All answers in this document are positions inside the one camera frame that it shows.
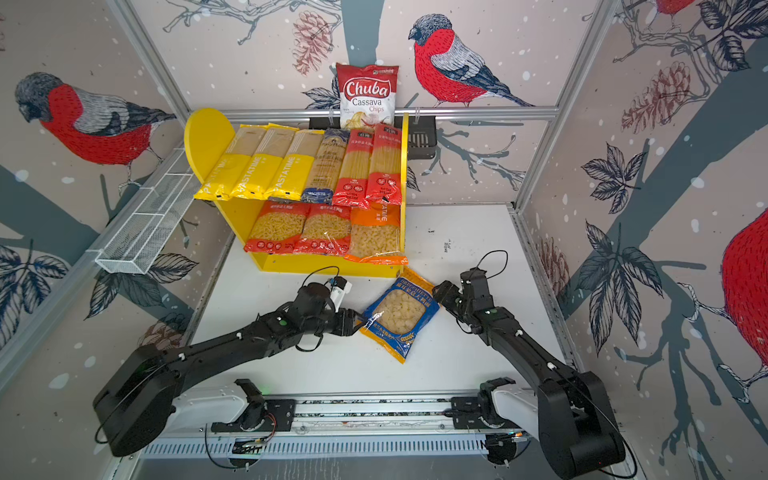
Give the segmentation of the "blue orecchiette pasta bag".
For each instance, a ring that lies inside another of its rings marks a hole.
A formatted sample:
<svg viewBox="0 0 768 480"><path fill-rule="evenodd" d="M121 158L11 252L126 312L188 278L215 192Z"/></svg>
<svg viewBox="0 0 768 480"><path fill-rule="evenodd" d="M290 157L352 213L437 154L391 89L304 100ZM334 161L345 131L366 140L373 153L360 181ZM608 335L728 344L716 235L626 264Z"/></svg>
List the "blue orecchiette pasta bag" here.
<svg viewBox="0 0 768 480"><path fill-rule="evenodd" d="M401 364L418 333L440 310L432 297L434 285L405 267L394 283L363 313L375 323L362 333L387 350Z"/></svg>

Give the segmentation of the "orange pasta bag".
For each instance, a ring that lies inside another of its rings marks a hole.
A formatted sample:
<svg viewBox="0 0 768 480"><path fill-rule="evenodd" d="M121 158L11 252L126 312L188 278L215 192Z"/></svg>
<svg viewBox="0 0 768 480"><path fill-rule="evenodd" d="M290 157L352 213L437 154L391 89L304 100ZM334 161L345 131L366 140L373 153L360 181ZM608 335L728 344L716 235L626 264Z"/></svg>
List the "orange pasta bag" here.
<svg viewBox="0 0 768 480"><path fill-rule="evenodd" d="M374 204L352 208L347 260L376 265L407 265L401 239L401 207Z"/></svg>

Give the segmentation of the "red fusilli bag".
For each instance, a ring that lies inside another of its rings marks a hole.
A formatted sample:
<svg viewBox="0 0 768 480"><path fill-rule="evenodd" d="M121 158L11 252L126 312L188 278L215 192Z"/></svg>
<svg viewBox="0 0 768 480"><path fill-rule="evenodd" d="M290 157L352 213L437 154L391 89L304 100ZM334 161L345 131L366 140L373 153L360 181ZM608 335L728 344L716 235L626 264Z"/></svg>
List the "red fusilli bag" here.
<svg viewBox="0 0 768 480"><path fill-rule="evenodd" d="M257 216L244 250L271 255L292 254L303 232L310 205L266 201Z"/></svg>
<svg viewBox="0 0 768 480"><path fill-rule="evenodd" d="M351 243L351 209L313 204L295 245L302 254L344 257Z"/></svg>

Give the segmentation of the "red spaghetti pack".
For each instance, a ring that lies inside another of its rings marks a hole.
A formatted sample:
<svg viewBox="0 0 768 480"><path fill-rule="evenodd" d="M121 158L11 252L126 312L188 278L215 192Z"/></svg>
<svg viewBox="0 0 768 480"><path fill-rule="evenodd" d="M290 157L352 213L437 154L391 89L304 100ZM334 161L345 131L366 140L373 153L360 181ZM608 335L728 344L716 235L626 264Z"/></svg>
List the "red spaghetti pack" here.
<svg viewBox="0 0 768 480"><path fill-rule="evenodd" d="M368 209L366 199L374 133L354 129L350 133L339 179L332 197L335 206Z"/></svg>
<svg viewBox="0 0 768 480"><path fill-rule="evenodd" d="M370 204L402 203L401 136L398 128L386 124L375 127L366 185L366 200Z"/></svg>

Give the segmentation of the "dark blue spaghetti pack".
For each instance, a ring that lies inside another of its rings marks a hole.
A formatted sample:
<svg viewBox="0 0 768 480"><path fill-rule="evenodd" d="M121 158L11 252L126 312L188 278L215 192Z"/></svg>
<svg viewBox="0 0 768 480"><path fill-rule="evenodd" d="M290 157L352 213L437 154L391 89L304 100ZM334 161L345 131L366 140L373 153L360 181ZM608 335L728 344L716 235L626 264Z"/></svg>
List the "dark blue spaghetti pack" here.
<svg viewBox="0 0 768 480"><path fill-rule="evenodd" d="M325 131L301 195L302 202L332 203L349 139L348 130Z"/></svg>

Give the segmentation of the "yellow spaghetti pack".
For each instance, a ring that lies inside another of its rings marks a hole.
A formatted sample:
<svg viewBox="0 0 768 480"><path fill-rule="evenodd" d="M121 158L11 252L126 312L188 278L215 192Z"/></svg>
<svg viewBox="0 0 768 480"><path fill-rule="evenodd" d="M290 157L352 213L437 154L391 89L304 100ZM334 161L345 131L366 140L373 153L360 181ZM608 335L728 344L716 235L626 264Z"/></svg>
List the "yellow spaghetti pack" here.
<svg viewBox="0 0 768 480"><path fill-rule="evenodd" d="M300 130L294 135L288 152L266 191L268 198L301 200L323 137L323 130Z"/></svg>
<svg viewBox="0 0 768 480"><path fill-rule="evenodd" d="M203 201L229 200L267 131L267 126L241 125L194 198Z"/></svg>
<svg viewBox="0 0 768 480"><path fill-rule="evenodd" d="M235 183L231 196L266 200L272 179L298 131L295 127L269 124L242 176Z"/></svg>

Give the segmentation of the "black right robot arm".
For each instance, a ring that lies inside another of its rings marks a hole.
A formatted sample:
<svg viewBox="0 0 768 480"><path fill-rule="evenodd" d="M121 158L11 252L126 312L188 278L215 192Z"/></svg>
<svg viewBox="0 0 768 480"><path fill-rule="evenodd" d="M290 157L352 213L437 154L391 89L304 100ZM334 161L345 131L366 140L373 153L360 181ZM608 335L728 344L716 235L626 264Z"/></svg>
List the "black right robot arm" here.
<svg viewBox="0 0 768 480"><path fill-rule="evenodd" d="M458 323L469 327L522 376L484 382L470 415L490 428L514 424L535 438L561 479L598 471L625 460L627 448L600 378L550 354L506 308L494 303L485 270L444 281L432 296Z"/></svg>

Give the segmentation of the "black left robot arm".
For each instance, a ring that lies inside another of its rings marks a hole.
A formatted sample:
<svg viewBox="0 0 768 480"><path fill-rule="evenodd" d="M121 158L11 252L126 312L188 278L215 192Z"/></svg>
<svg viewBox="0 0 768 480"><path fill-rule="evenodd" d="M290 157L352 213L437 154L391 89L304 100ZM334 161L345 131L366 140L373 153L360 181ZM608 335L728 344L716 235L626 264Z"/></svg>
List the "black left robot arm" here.
<svg viewBox="0 0 768 480"><path fill-rule="evenodd" d="M348 337L364 325L363 316L341 306L345 288L311 282L294 300L238 330L202 343L162 350L134 350L93 400L99 420L94 440L113 456L129 456L149 445L165 429L173 401L197 384L241 364L297 349L308 334Z"/></svg>

